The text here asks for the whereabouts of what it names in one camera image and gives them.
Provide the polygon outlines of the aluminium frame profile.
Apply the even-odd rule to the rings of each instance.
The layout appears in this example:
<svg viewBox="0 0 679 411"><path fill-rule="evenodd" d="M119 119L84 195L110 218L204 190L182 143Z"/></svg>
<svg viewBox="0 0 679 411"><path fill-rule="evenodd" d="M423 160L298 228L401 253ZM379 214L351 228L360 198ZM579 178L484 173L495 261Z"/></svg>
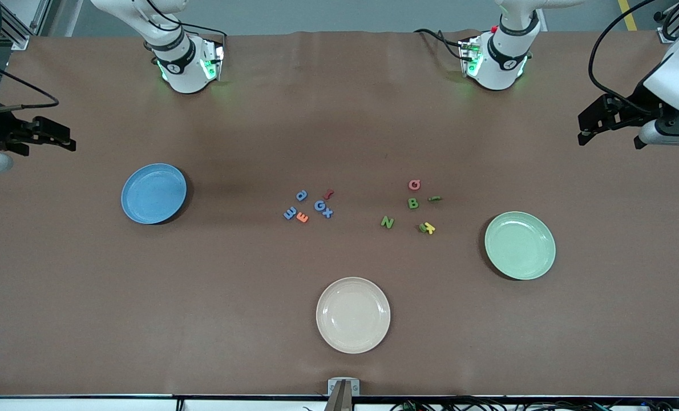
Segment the aluminium frame profile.
<svg viewBox="0 0 679 411"><path fill-rule="evenodd" d="M0 0L1 35L13 50L25 50L31 37L40 35L52 0Z"/></svg>
<svg viewBox="0 0 679 411"><path fill-rule="evenodd" d="M657 33L662 43L673 43L679 36L679 0L673 5L657 11L653 20L658 25Z"/></svg>

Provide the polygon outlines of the blue round plate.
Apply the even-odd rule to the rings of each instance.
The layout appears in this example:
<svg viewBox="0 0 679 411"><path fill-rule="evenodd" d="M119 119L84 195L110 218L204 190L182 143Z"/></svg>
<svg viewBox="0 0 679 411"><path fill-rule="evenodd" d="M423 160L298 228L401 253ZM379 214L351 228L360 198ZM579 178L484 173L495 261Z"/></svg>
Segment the blue round plate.
<svg viewBox="0 0 679 411"><path fill-rule="evenodd" d="M185 175L175 166L154 163L135 171L123 185L123 213L139 224L161 224L183 207L188 193Z"/></svg>

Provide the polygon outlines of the brown table cover sheet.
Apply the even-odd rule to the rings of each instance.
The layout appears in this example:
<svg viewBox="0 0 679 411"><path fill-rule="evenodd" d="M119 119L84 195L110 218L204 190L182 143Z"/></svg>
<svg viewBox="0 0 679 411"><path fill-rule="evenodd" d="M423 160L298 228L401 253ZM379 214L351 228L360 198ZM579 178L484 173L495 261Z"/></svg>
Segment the brown table cover sheet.
<svg viewBox="0 0 679 411"><path fill-rule="evenodd" d="M9 72L60 105L21 117L70 127L77 150L0 174L0 394L313 394L348 376L370 395L679 396L679 147L637 150L633 128L579 146L594 39L540 35L519 83L489 92L418 34L233 37L223 81L194 95L139 39L33 40ZM154 163L187 198L139 224L120 194ZM331 219L313 207L328 189ZM486 255L509 211L553 234L538 279ZM368 353L316 325L345 277L391 305Z"/></svg>

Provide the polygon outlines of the white table edge rail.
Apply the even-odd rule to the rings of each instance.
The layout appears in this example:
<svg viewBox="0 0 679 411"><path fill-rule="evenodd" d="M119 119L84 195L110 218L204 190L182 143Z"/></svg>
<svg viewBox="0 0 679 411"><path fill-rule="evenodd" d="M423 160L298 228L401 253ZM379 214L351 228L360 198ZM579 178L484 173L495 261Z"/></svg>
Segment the white table edge rail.
<svg viewBox="0 0 679 411"><path fill-rule="evenodd" d="M0 396L0 411L324 411L326 394ZM355 411L679 411L679 396L356 396Z"/></svg>

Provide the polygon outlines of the beige round plate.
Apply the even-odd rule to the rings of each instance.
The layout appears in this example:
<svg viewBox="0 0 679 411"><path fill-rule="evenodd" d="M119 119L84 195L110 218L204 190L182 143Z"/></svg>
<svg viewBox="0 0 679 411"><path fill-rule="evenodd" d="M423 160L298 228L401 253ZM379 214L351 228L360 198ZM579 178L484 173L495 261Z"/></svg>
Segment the beige round plate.
<svg viewBox="0 0 679 411"><path fill-rule="evenodd" d="M318 299L316 325L325 343L340 353L368 353L389 331L391 305L381 287L368 279L337 279Z"/></svg>

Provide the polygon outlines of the light green round plate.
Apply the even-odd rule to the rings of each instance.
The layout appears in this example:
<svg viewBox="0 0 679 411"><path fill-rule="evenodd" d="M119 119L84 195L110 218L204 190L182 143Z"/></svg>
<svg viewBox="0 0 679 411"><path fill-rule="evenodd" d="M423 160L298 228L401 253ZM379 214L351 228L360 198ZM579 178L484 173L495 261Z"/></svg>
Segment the light green round plate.
<svg viewBox="0 0 679 411"><path fill-rule="evenodd" d="M523 281L548 273L557 253L555 239L547 225L521 211L504 212L489 221L484 249L496 270Z"/></svg>

